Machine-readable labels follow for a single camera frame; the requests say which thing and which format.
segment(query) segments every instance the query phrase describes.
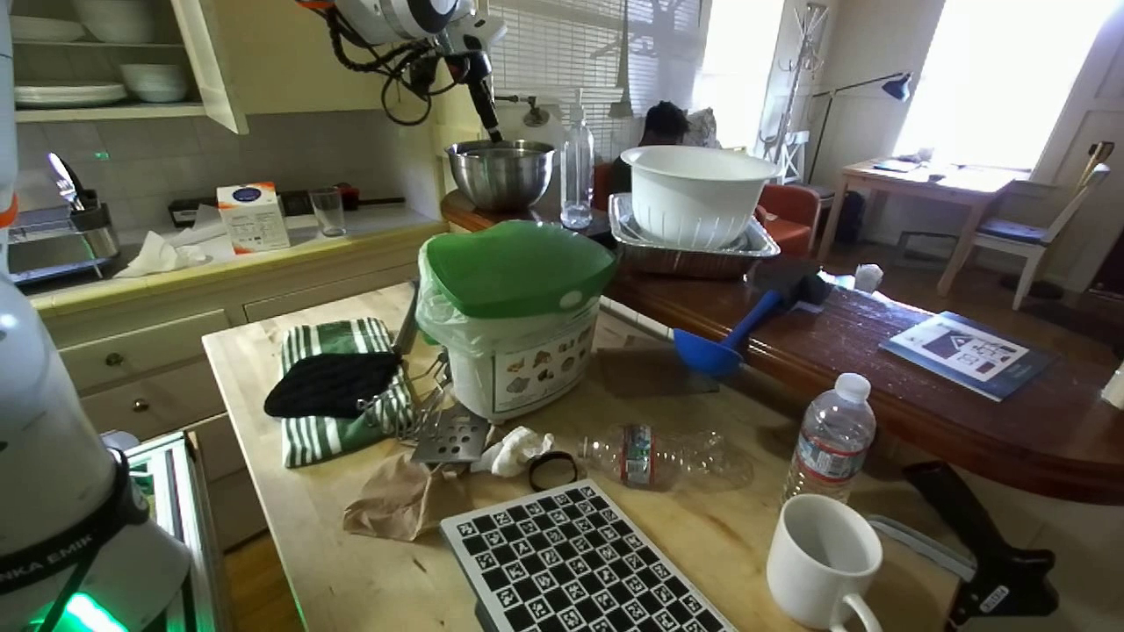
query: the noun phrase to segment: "wooden table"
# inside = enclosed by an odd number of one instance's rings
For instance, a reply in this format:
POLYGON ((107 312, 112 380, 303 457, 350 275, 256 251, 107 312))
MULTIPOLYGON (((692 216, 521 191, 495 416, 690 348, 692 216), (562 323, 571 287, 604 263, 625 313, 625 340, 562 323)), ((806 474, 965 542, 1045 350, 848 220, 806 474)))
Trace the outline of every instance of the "wooden table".
POLYGON ((927 168, 918 168, 907 173, 874 169, 873 165, 883 160, 886 159, 870 160, 843 168, 832 209, 827 215, 827 226, 819 237, 819 261, 827 261, 827 255, 832 251, 835 228, 840 222, 840 210, 843 208, 843 199, 849 189, 870 189, 873 191, 870 204, 876 207, 885 204, 888 193, 963 205, 968 207, 968 217, 960 228, 960 238, 957 240, 952 258, 949 259, 944 274, 936 285, 937 294, 945 296, 949 294, 949 288, 952 287, 952 279, 957 276, 957 271, 960 270, 971 252, 972 235, 976 234, 976 228, 984 218, 985 211, 1003 196, 1007 186, 1015 180, 1017 172, 966 166, 951 172, 942 172, 945 173, 944 179, 930 182, 928 177, 933 171, 927 168))
MULTIPOLYGON (((473 213, 459 192, 445 217, 470 231, 505 217, 473 213)), ((669 327, 722 340, 756 303, 745 283, 618 273, 606 296, 669 327)), ((1099 390, 1112 368, 1058 359, 1001 403, 879 350, 931 314, 837 290, 824 312, 794 312, 753 333, 751 367, 812 398, 844 371, 870 379, 879 427, 985 478, 1079 503, 1124 505, 1124 413, 1099 390)))
MULTIPOLYGON (((362 316, 397 324, 409 299, 409 289, 396 286, 203 338, 309 630, 479 630, 472 590, 436 533, 402 543, 351 535, 341 526, 344 507, 356 498, 372 466, 400 450, 397 443, 384 441, 326 463, 287 470, 281 464, 280 425, 262 412, 265 395, 277 381, 279 345, 285 331, 300 324, 362 316)), ((595 345, 619 346, 627 335, 643 334, 602 313, 595 345)), ((419 338, 408 358, 409 373, 420 373, 434 351, 419 338)), ((713 495, 660 494, 595 479, 741 630, 804 630, 777 610, 764 580, 796 436, 791 421, 726 388, 689 397, 618 399, 605 390, 593 362, 573 391, 517 423, 554 432, 560 440, 622 423, 664 430, 706 425, 723 433, 753 464, 754 480, 747 488, 713 495)), ((469 477, 468 487, 477 506, 529 493, 523 478, 487 475, 469 477)), ((881 482, 861 475, 851 504, 926 533, 948 532, 935 512, 903 481, 881 482)), ((886 559, 869 594, 871 607, 886 630, 936 632, 955 580, 896 542, 883 544, 886 559)))

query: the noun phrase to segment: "brown paper bag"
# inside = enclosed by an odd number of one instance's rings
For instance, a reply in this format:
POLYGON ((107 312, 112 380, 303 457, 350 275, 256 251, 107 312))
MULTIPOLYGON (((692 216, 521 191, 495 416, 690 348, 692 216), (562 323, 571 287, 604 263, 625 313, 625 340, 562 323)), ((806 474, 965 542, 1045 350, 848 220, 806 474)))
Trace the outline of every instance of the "brown paper bag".
POLYGON ((442 518, 472 509, 453 468, 430 472, 409 458, 396 454, 374 467, 359 500, 344 509, 344 531, 410 542, 442 518))

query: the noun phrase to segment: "dark wooden table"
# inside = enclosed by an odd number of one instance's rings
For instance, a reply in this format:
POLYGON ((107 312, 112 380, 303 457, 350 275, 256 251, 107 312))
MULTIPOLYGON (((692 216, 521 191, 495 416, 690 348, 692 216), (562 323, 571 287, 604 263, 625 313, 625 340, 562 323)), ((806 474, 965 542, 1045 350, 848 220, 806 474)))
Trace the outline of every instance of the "dark wooden table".
MULTIPOLYGON (((448 222, 480 231, 524 217, 474 213, 461 193, 442 201, 448 222)), ((540 210, 549 219, 550 210, 540 210)), ((669 327, 724 337, 754 305, 745 283, 622 270, 606 291, 669 327)), ((821 314, 792 312, 753 333, 746 361, 797 392, 815 396, 841 372, 865 376, 880 427, 985 478, 1034 494, 1124 505, 1124 413, 1099 389, 1112 369, 1059 358, 1000 403, 901 360, 878 345, 932 316, 892 300, 833 291, 821 314)))

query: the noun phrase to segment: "bottle label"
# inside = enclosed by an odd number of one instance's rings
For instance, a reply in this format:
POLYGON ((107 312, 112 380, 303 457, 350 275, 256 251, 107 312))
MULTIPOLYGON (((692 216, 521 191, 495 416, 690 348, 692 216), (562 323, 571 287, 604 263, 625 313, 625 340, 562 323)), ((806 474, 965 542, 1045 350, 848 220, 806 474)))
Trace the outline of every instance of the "bottle label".
POLYGON ((858 452, 843 452, 818 443, 814 439, 800 432, 800 439, 796 443, 796 453, 800 459, 800 464, 810 475, 830 482, 843 482, 850 480, 862 469, 862 462, 867 458, 867 450, 858 452))
POLYGON ((632 487, 651 487, 655 480, 652 462, 652 427, 627 425, 620 441, 620 482, 632 487))

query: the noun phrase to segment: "green lid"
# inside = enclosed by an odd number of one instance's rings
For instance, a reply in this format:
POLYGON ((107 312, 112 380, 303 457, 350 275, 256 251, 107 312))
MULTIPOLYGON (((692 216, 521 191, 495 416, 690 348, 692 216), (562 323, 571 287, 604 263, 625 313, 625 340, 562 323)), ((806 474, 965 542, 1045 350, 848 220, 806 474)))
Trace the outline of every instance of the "green lid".
POLYGON ((616 268, 613 254, 592 240, 535 222, 438 235, 425 249, 442 294, 472 318, 572 312, 601 294, 616 268))

